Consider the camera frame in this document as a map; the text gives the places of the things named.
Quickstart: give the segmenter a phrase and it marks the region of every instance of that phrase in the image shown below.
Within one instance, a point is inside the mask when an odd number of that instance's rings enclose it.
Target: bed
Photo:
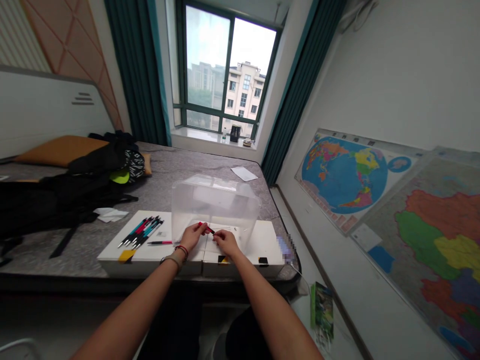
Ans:
[[[139,280],[109,278],[97,262],[98,254],[137,210],[171,211],[171,189],[175,181],[187,179],[195,174],[242,181],[231,170],[232,167],[237,166],[243,166],[258,176],[258,179],[249,182],[262,202],[258,219],[273,223],[276,235],[283,239],[292,254],[291,265],[285,264],[272,284],[281,293],[289,292],[296,287],[296,283],[300,279],[300,275],[297,273],[297,271],[301,271],[300,261],[263,177],[262,170],[256,162],[145,142],[137,144],[142,153],[151,154],[152,176],[143,178],[127,190],[128,194],[139,198],[138,202],[115,206],[116,209],[128,211],[129,214],[117,222],[103,223],[96,220],[93,223],[82,224],[63,254],[57,258],[49,259],[49,256],[64,237],[67,229],[43,231],[25,236],[23,243],[8,253],[8,257],[13,260],[0,267],[0,277],[2,278],[0,283],[2,283],[3,290],[41,292],[51,290],[55,293],[122,293],[130,291],[138,284]],[[0,175],[10,176],[9,181],[40,179],[45,176],[62,174],[65,171],[58,167],[14,162],[0,165]],[[202,276],[177,280],[177,282],[185,281],[198,286],[210,286],[222,294],[225,293],[226,285],[235,283],[228,278],[205,278]]]

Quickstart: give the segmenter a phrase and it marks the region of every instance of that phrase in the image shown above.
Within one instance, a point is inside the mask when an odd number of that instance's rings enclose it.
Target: hand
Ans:
[[[200,235],[209,234],[210,231],[207,230],[209,225],[204,222],[201,226],[198,223],[190,225],[185,229],[180,240],[180,245],[185,247],[190,253],[195,246],[197,246]]]
[[[216,242],[225,255],[232,260],[242,253],[237,244],[237,240],[235,240],[235,235],[233,235],[230,231],[215,231],[215,235],[213,235],[213,241]]]

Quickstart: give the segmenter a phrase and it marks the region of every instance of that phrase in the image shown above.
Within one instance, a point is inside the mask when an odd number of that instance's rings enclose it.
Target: white headboard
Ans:
[[[113,131],[93,81],[0,65],[0,159],[63,135]]]

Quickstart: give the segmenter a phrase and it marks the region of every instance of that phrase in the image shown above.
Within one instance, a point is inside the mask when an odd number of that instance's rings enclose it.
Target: world map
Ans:
[[[435,158],[365,224],[368,253],[464,359],[480,359],[480,169]]]
[[[393,175],[387,161],[396,173],[412,164],[406,156],[388,156],[391,160],[378,148],[317,133],[297,179],[346,233],[385,193],[389,176]]]

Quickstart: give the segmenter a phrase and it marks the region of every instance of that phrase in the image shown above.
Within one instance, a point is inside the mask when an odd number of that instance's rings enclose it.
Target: pillow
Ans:
[[[107,141],[66,135],[57,137],[17,156],[17,163],[52,165],[67,168],[69,163],[107,145]]]
[[[150,160],[152,154],[142,154],[143,158],[145,159],[145,174],[144,175],[152,175],[152,166],[150,165]]]

